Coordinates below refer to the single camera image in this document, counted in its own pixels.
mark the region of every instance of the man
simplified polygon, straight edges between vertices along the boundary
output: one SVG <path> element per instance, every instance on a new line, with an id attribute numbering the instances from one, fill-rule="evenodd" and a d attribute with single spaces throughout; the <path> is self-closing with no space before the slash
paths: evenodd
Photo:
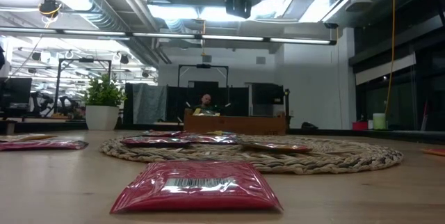
<path id="1" fill-rule="evenodd" d="M 194 107 L 194 109 L 205 109 L 215 111 L 215 107 L 211 105 L 211 96 L 205 94 L 201 97 L 201 104 Z"/>

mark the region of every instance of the white wall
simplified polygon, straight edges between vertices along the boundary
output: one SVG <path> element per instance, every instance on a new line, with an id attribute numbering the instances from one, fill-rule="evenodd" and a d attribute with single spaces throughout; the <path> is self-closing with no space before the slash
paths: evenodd
<path id="1" fill-rule="evenodd" d="M 321 129 L 351 129 L 355 121 L 355 80 L 348 58 L 353 30 L 337 46 L 284 45 L 276 54 L 275 83 L 290 89 L 291 128 L 305 121 Z"/>
<path id="2" fill-rule="evenodd" d="M 201 49 L 171 50 L 164 52 L 173 62 L 172 65 L 161 65 L 159 67 L 160 86 L 177 86 L 178 64 L 196 65 L 202 63 Z M 206 54 L 212 55 L 212 65 L 229 66 L 229 86 L 245 87 L 245 83 L 273 83 L 275 72 L 275 56 L 268 50 L 258 49 L 206 49 Z M 257 56 L 266 57 L 265 65 L 257 65 Z M 189 81 L 218 81 L 220 87 L 225 86 L 224 68 L 204 70 L 195 67 L 181 69 L 180 86 L 187 87 Z"/>

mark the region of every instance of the barcode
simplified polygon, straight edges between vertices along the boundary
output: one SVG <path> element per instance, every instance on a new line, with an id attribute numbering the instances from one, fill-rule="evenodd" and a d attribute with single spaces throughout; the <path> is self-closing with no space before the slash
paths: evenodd
<path id="1" fill-rule="evenodd" d="M 202 187 L 224 186 L 232 182 L 235 182 L 233 178 L 213 178 L 213 179 L 170 178 L 167 179 L 165 185 L 202 188 Z"/>

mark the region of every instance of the green leaves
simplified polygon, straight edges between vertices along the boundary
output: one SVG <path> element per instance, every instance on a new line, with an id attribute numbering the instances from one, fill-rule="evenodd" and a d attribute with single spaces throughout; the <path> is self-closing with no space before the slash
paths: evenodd
<path id="1" fill-rule="evenodd" d="M 107 74 L 91 79 L 90 87 L 83 97 L 86 105 L 119 106 L 127 98 L 124 89 L 119 89 L 115 83 L 116 75 L 113 75 L 112 79 Z"/>

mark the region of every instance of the potted plant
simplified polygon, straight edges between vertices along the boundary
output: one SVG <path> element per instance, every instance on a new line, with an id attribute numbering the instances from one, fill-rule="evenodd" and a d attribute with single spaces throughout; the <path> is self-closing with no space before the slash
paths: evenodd
<path id="1" fill-rule="evenodd" d="M 89 130 L 113 130 L 119 116 L 119 105 L 126 99 L 116 77 L 103 74 L 90 80 L 85 92 L 86 124 Z"/>

